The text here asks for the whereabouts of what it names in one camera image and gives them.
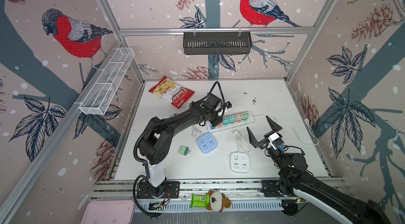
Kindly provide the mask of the pink plug adapter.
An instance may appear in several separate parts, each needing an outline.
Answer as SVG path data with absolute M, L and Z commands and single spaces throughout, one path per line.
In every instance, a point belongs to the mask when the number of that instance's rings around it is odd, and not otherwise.
M 243 119 L 243 115 L 241 113 L 236 114 L 235 117 L 236 117 L 236 121 L 241 121 Z

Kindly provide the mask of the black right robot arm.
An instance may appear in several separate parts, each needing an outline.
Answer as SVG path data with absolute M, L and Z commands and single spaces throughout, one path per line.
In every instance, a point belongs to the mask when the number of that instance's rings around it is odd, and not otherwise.
M 308 170 L 305 152 L 299 148 L 289 153 L 291 146 L 285 145 L 283 128 L 270 117 L 267 122 L 270 132 L 258 141 L 251 129 L 247 129 L 249 143 L 264 150 L 278 169 L 277 180 L 263 180 L 262 193 L 266 197 L 292 197 L 304 199 L 326 212 L 341 224 L 388 224 L 389 218 L 378 203 L 350 197 L 313 176 Z

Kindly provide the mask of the teal plug adapter pair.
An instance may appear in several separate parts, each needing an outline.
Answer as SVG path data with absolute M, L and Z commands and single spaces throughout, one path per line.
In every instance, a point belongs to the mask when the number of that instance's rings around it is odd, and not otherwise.
M 234 123 L 236 122 L 236 116 L 235 115 L 231 115 L 228 117 L 229 118 L 229 123 Z
M 223 121 L 222 121 L 222 124 L 223 124 L 223 125 L 227 125 L 227 124 L 229 124 L 229 122 L 230 122 L 230 118 L 229 118 L 229 117 L 223 117 Z

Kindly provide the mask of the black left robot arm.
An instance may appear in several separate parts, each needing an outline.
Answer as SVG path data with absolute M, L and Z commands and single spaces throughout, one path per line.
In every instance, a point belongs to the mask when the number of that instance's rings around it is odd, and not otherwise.
M 153 117 L 149 121 L 133 150 L 134 159 L 142 163 L 146 172 L 145 175 L 137 176 L 132 191 L 133 200 L 142 213 L 150 219 L 161 216 L 160 213 L 143 209 L 138 202 L 136 192 L 137 186 L 145 183 L 152 196 L 160 197 L 165 193 L 167 178 L 162 162 L 169 152 L 173 137 L 195 124 L 203 127 L 208 121 L 214 127 L 219 125 L 223 121 L 225 111 L 231 107 L 231 103 L 225 101 L 220 83 L 216 81 L 207 95 L 198 101 L 193 101 L 187 111 L 166 119 Z

